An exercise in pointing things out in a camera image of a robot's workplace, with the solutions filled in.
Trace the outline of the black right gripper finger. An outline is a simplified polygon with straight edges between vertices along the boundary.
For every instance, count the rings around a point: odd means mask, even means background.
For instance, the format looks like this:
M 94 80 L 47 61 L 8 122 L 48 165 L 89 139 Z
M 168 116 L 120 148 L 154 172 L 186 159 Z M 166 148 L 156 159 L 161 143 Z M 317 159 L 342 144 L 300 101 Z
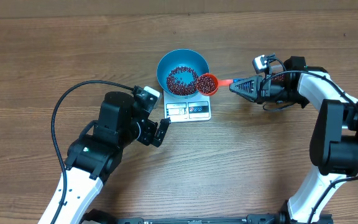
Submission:
M 232 88 L 230 87 L 230 91 L 245 98 L 246 100 L 250 102 L 255 102 L 257 99 L 257 92 L 253 89 L 249 90 L 240 90 L 238 88 Z
M 233 82 L 230 84 L 230 88 L 238 88 L 238 89 L 253 89 L 258 82 L 259 77 L 253 76 L 249 78 L 235 78 Z

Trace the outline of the red scoop blue handle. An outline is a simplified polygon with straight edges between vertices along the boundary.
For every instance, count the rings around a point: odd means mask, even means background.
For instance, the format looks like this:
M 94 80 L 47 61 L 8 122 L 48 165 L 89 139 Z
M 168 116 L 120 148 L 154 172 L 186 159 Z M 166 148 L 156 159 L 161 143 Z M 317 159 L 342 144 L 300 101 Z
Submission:
M 204 96 L 212 96 L 218 91 L 219 87 L 230 86 L 237 81 L 239 79 L 220 80 L 211 73 L 205 73 L 197 78 L 196 89 Z

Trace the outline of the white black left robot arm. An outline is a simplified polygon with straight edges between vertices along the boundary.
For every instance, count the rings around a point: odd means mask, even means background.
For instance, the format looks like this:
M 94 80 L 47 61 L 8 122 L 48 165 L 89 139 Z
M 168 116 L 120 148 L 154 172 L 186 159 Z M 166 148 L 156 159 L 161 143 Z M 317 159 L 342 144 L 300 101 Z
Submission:
M 159 147 L 170 119 L 149 120 L 160 92 L 138 88 L 131 94 L 111 91 L 101 103 L 99 118 L 90 122 L 68 148 L 57 189 L 40 223 L 80 223 L 110 174 L 133 141 Z

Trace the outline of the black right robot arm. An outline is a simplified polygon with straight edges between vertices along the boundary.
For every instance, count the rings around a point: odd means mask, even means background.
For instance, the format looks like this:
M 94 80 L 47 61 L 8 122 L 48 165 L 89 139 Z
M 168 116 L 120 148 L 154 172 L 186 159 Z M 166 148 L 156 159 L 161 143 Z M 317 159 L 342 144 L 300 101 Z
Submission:
M 278 213 L 248 215 L 247 223 L 332 223 L 321 212 L 346 182 L 358 180 L 358 99 L 335 84 L 322 67 L 310 67 L 304 57 L 292 56 L 279 66 L 274 55 L 256 57 L 253 77 L 235 79 L 231 92 L 263 105 L 284 107 L 311 104 L 318 111 L 309 154 L 312 163 L 297 192 Z

